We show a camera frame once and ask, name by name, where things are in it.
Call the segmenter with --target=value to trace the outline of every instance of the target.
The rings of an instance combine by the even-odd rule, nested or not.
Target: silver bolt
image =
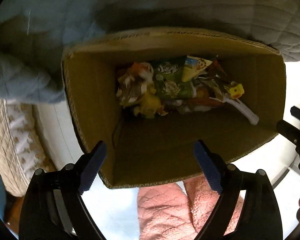
[[[70,170],[72,170],[74,168],[74,164],[73,163],[68,163],[67,165],[66,165],[66,170],[67,171],[70,171]]]
[[[262,169],[258,170],[258,172],[259,172],[259,174],[262,175],[262,176],[264,176],[264,175],[266,174],[266,172],[265,172],[264,170],[262,170]]]
[[[35,175],[40,175],[43,172],[43,169],[37,169],[34,174]]]
[[[236,166],[235,166],[234,164],[232,164],[232,163],[229,163],[229,164],[227,165],[227,168],[228,168],[228,170],[230,170],[230,171],[234,171],[234,170],[236,169]]]

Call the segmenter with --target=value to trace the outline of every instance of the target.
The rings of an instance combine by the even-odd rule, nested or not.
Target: gray quilt
[[[149,26],[222,31],[275,47],[286,61],[300,61],[299,0],[4,0],[0,6],[0,53],[7,57],[3,59],[5,70],[15,74],[0,79],[5,83],[0,85],[0,97],[62,100],[64,46]],[[16,71],[21,65],[23,70]],[[26,94],[21,84],[35,80],[44,82],[38,83],[31,95]]]

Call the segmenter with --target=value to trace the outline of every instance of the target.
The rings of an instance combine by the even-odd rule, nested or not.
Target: open cardboard box
[[[228,108],[124,120],[115,95],[116,65],[182,55],[218,55],[226,73],[242,83],[240,99],[259,116],[258,125]],[[100,174],[109,188],[153,186],[200,174],[193,155],[198,139],[224,161],[234,161],[274,138],[283,117],[286,77],[279,51],[224,33],[167,27],[125,31],[67,49],[62,65],[82,150],[90,152],[100,140],[107,145]]]

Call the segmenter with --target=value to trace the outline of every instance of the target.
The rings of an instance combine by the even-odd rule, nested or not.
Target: pink blanket
[[[190,240],[199,233],[210,216],[219,195],[201,175],[184,181],[187,195],[176,184],[140,188],[138,217],[140,240]],[[242,209],[237,206],[226,234],[234,231]]]

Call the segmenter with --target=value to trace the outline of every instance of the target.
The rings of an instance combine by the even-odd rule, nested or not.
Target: trash
[[[209,111],[229,103],[244,114],[251,124],[259,121],[238,98],[242,84],[231,80],[217,60],[183,56],[151,62],[134,62],[117,71],[117,97],[123,108],[133,106],[135,116],[153,119],[167,115]]]

